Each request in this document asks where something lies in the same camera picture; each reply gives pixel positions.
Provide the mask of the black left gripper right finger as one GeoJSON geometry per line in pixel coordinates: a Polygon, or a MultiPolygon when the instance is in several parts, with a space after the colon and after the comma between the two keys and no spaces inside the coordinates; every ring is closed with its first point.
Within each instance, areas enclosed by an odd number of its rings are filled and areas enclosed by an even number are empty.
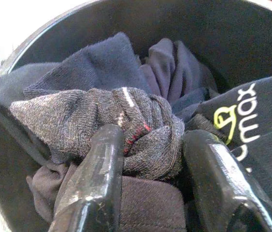
{"type": "Polygon", "coordinates": [[[183,152],[208,232],[272,232],[272,202],[215,135],[188,131],[183,152]]]}

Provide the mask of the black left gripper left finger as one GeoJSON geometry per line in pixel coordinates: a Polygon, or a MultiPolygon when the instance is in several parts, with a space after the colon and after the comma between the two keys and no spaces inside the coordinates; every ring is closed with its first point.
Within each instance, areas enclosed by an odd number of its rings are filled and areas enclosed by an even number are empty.
{"type": "Polygon", "coordinates": [[[91,150],[66,184],[51,232],[116,232],[119,228],[124,133],[100,127],[91,150]]]}

